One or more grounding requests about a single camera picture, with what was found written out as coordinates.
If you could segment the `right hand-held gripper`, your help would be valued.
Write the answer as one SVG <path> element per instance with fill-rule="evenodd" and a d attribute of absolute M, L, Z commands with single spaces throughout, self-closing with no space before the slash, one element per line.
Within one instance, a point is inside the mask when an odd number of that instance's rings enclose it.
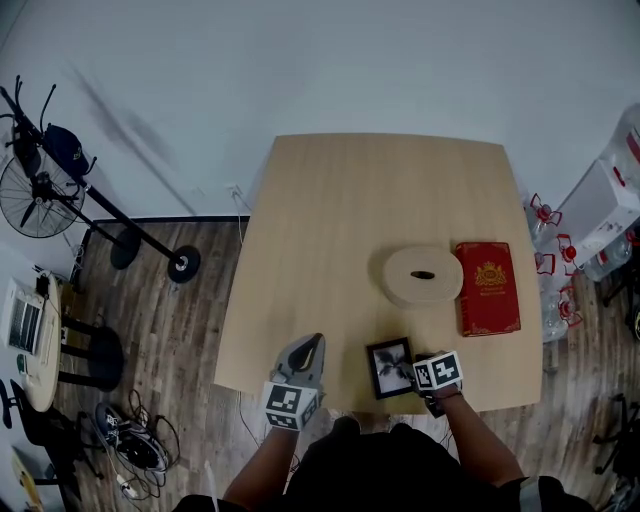
<path fill-rule="evenodd" d="M 443 416 L 444 411 L 435 393 L 450 386 L 454 386 L 458 394 L 462 391 L 463 372 L 457 352 L 420 354 L 412 364 L 412 371 L 414 389 L 427 410 L 434 418 Z"/>

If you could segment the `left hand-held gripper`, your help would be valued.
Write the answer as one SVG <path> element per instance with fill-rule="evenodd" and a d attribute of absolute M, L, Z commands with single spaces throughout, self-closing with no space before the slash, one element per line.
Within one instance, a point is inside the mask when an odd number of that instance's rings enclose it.
<path fill-rule="evenodd" d="M 320 408 L 325 338 L 313 333 L 287 345 L 263 388 L 263 411 L 272 427 L 301 431 Z"/>

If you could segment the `black picture frame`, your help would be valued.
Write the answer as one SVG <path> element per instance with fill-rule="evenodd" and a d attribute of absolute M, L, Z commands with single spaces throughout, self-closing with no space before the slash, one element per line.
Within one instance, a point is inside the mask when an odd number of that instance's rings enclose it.
<path fill-rule="evenodd" d="M 366 346 L 374 395 L 383 400 L 413 391 L 409 368 L 413 359 L 406 337 Z"/>

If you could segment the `person's left forearm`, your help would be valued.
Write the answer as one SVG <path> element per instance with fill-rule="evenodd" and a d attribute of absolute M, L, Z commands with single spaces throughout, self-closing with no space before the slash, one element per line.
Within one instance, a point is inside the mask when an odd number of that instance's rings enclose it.
<path fill-rule="evenodd" d="M 234 478 L 224 500 L 253 511 L 283 494 L 299 433 L 274 427 Z"/>

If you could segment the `black robot base unit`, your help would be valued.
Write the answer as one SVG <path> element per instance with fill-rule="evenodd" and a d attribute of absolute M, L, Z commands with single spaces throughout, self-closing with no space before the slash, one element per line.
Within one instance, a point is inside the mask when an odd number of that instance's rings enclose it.
<path fill-rule="evenodd" d="M 97 404 L 94 412 L 97 428 L 105 443 L 135 468 L 163 473 L 169 467 L 169 455 L 146 427 L 120 414 L 107 403 Z"/>

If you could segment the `cluster of clear water jugs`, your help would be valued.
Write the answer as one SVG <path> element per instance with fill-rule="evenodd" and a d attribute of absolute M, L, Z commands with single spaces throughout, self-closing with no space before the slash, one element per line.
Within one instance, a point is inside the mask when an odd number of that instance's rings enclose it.
<path fill-rule="evenodd" d="M 615 227 L 610 242 L 580 241 L 577 231 L 563 220 L 563 213 L 537 194 L 523 206 L 540 290 L 542 341 L 557 341 L 583 321 L 572 279 L 583 274 L 599 282 L 628 263 L 638 244 L 635 227 Z"/>

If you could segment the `black swivel chair base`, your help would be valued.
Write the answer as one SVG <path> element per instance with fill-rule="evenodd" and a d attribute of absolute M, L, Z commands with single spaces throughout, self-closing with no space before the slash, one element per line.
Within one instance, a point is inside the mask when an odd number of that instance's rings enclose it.
<path fill-rule="evenodd" d="M 618 477 L 631 482 L 640 481 L 640 403 L 628 403 L 623 393 L 615 395 L 612 401 L 621 406 L 620 429 L 608 437 L 593 437 L 592 443 L 595 445 L 613 444 L 607 460 L 596 466 L 594 473 L 603 475 L 612 467 Z"/>

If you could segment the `white water dispenser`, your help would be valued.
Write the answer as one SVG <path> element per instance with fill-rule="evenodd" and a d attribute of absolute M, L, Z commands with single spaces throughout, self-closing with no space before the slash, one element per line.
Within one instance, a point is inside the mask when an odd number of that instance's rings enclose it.
<path fill-rule="evenodd" d="M 640 196 L 616 167 L 596 160 L 560 206 L 561 232 L 585 260 L 603 250 L 640 217 Z"/>

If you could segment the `black coat rack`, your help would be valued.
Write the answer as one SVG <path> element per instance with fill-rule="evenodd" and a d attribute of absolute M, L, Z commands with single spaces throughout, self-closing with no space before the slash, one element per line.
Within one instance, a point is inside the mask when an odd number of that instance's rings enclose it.
<path fill-rule="evenodd" d="M 0 120 L 8 119 L 11 121 L 10 140 L 7 141 L 4 146 L 6 149 L 10 150 L 12 152 L 12 156 L 14 156 L 12 128 L 15 125 L 20 125 L 33 138 L 38 147 L 38 150 L 41 151 L 44 155 L 50 157 L 53 162 L 57 164 L 53 157 L 49 155 L 48 147 L 44 141 L 45 131 L 48 125 L 51 123 L 33 123 L 31 119 L 29 119 L 20 105 L 20 92 L 22 85 L 23 82 L 21 78 L 17 77 L 15 79 L 14 91 L 12 93 L 8 92 L 6 88 L 0 86 L 0 98 L 6 102 L 9 108 L 9 111 L 7 113 L 0 114 Z M 155 251 L 157 251 L 167 259 L 167 274 L 172 282 L 182 284 L 194 278 L 199 270 L 201 263 L 201 255 L 198 249 L 191 245 L 185 245 L 177 249 L 170 249 L 159 242 L 157 239 L 152 237 L 150 234 L 148 234 L 145 230 L 143 230 L 142 227 L 135 223 L 131 218 L 126 216 L 121 210 L 119 210 L 114 204 L 107 200 L 106 197 L 104 197 L 95 187 L 93 187 L 93 185 L 91 185 L 86 180 L 86 176 L 93 170 L 93 167 L 97 162 L 95 158 L 91 160 L 87 158 L 87 160 L 90 164 L 90 171 L 84 176 L 72 177 L 67 174 L 58 164 L 57 165 L 69 177 L 71 177 L 73 181 L 75 181 L 85 189 L 85 200 L 89 198 L 95 201 L 117 222 L 123 225 L 124 229 L 129 229 L 131 232 L 135 233 L 140 238 L 141 245 L 149 245 L 151 248 L 153 248 Z"/>

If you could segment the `cardboard box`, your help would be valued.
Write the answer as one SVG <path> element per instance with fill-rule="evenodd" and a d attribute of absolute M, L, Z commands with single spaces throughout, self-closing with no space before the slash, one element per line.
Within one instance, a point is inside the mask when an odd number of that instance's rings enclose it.
<path fill-rule="evenodd" d="M 77 318 L 77 313 L 79 309 L 76 307 L 76 293 L 73 290 L 73 287 L 68 282 L 61 281 L 59 282 L 60 288 L 60 304 L 63 308 L 62 314 L 72 317 L 73 319 Z M 76 348 L 82 347 L 82 335 L 78 332 L 72 330 L 68 326 L 62 327 L 64 331 L 63 341 Z"/>

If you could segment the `round beige table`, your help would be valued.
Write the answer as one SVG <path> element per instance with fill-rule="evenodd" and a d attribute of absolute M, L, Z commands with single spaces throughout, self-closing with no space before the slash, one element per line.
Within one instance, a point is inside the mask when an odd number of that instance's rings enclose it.
<path fill-rule="evenodd" d="M 120 383 L 125 366 L 124 352 L 117 333 L 107 326 L 93 326 L 63 313 L 61 289 L 56 277 L 41 272 L 38 279 L 47 284 L 43 296 L 43 316 L 38 348 L 26 356 L 27 374 L 23 378 L 24 391 L 31 406 L 38 412 L 47 411 L 53 404 L 60 383 L 113 391 Z M 62 342 L 63 330 L 68 329 L 89 337 L 86 349 Z M 80 375 L 61 369 L 61 357 L 68 355 L 87 362 L 88 373 Z"/>

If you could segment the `white toaster oven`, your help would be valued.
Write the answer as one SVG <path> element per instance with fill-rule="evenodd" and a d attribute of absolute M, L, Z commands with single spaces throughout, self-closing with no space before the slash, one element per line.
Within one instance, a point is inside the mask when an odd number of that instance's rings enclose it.
<path fill-rule="evenodd" d="M 35 288 L 11 278 L 0 315 L 0 341 L 9 348 L 35 355 L 45 299 Z"/>

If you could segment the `large inverted dispenser bottle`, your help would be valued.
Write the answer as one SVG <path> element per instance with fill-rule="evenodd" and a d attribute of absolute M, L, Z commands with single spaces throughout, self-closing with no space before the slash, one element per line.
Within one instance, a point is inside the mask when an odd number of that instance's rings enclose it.
<path fill-rule="evenodd" d="M 640 179 L 640 102 L 622 113 L 609 141 L 608 152 L 614 166 L 628 180 Z"/>

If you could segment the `small yellow side table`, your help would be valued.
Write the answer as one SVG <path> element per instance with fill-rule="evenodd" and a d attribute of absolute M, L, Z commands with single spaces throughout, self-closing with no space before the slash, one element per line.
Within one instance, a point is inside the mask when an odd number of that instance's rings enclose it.
<path fill-rule="evenodd" d="M 44 506 L 34 478 L 34 474 L 39 470 L 38 463 L 28 454 L 12 446 L 11 468 L 26 494 L 27 510 L 29 512 L 44 512 Z"/>

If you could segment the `dark blue cap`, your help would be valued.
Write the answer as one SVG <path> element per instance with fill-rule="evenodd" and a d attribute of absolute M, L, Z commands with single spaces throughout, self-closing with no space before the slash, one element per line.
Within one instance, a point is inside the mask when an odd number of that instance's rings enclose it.
<path fill-rule="evenodd" d="M 90 164 L 84 155 L 81 142 L 73 132 L 49 124 L 44 141 L 49 155 L 70 176 L 84 176 L 90 171 Z"/>

